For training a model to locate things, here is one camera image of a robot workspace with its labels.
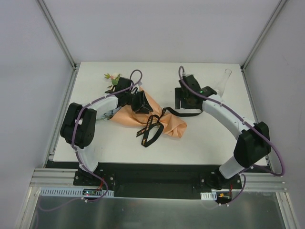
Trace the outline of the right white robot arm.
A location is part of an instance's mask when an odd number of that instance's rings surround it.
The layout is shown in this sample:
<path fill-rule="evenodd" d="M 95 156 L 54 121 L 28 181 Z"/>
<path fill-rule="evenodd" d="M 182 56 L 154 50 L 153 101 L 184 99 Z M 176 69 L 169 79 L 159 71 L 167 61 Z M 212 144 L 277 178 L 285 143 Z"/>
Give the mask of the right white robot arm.
<path fill-rule="evenodd" d="M 220 122 L 236 139 L 233 156 L 206 178 L 206 185 L 220 190 L 232 178 L 271 152 L 269 127 L 264 122 L 250 123 L 223 103 L 213 88 L 201 88 L 193 75 L 184 75 L 175 89 L 179 108 L 199 109 Z"/>

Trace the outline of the blue artificial flower stem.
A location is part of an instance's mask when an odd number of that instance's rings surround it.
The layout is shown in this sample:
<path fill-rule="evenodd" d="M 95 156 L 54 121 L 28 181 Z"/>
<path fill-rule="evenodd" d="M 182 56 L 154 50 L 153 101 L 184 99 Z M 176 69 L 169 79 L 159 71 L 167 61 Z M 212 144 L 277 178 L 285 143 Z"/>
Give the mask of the blue artificial flower stem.
<path fill-rule="evenodd" d="M 117 110 L 110 110 L 104 114 L 101 115 L 101 120 L 109 120 L 112 119 L 113 116 L 117 113 Z"/>

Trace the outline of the pink flowers green leaves bunch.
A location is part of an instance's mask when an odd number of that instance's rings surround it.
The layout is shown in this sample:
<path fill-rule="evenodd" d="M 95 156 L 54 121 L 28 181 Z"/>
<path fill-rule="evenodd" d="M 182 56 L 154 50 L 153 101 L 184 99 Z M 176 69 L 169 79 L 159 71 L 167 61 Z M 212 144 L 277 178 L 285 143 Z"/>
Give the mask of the pink flowers green leaves bunch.
<path fill-rule="evenodd" d="M 113 88 L 115 85 L 117 85 L 121 76 L 121 73 L 104 74 L 104 78 L 111 81 L 111 84 L 107 88 Z"/>

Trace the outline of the peach wrapping paper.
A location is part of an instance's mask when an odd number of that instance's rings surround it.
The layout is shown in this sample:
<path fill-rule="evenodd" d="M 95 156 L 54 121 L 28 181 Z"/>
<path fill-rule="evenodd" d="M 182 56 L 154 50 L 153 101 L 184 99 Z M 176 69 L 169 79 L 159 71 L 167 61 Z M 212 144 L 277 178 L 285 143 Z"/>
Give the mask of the peach wrapping paper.
<path fill-rule="evenodd" d="M 163 134 L 175 138 L 182 138 L 187 128 L 187 123 L 174 114 L 166 111 L 163 116 L 161 106 L 152 97 L 140 87 L 141 91 L 145 92 L 145 96 L 149 105 L 152 107 L 153 112 L 149 114 L 136 114 L 132 111 L 129 105 L 121 108 L 110 120 L 129 127 L 145 127 L 151 115 L 160 117 L 160 122 L 164 126 Z"/>

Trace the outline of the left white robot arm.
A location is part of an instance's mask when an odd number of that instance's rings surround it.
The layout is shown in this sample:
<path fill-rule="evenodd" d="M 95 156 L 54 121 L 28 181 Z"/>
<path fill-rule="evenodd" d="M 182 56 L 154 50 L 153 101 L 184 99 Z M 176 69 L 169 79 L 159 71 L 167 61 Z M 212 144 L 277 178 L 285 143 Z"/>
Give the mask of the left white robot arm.
<path fill-rule="evenodd" d="M 96 168 L 98 160 L 92 144 L 96 121 L 109 117 L 129 105 L 137 114 L 153 112 L 145 92 L 133 85 L 131 79 L 121 77 L 113 90 L 105 96 L 87 104 L 71 103 L 61 125 L 60 135 L 76 152 L 80 168 L 86 171 L 84 180 L 91 186 L 100 182 L 101 175 Z"/>

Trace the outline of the black printed ribbon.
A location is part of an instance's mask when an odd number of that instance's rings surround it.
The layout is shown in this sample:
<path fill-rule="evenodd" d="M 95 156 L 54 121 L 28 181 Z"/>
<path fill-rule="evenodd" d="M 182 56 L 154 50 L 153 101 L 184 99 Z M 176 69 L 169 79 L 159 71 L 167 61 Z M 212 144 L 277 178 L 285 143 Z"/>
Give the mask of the black printed ribbon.
<path fill-rule="evenodd" d="M 160 116 L 158 116 L 156 114 L 149 116 L 145 128 L 143 128 L 142 130 L 140 130 L 136 133 L 136 137 L 139 137 L 142 135 L 141 145 L 143 147 L 149 147 L 162 134 L 162 132 L 164 130 L 164 125 L 160 122 L 160 119 L 165 115 L 166 111 L 170 112 L 171 114 L 173 114 L 174 116 L 177 116 L 177 117 L 194 117 L 194 116 L 200 115 L 203 112 L 201 110 L 199 113 L 179 113 L 176 110 L 172 109 L 171 107 L 165 107 L 162 109 L 162 113 Z M 149 133 L 154 127 L 158 127 L 158 129 L 157 129 L 156 133 L 154 134 L 154 136 L 150 140 L 148 140 Z"/>

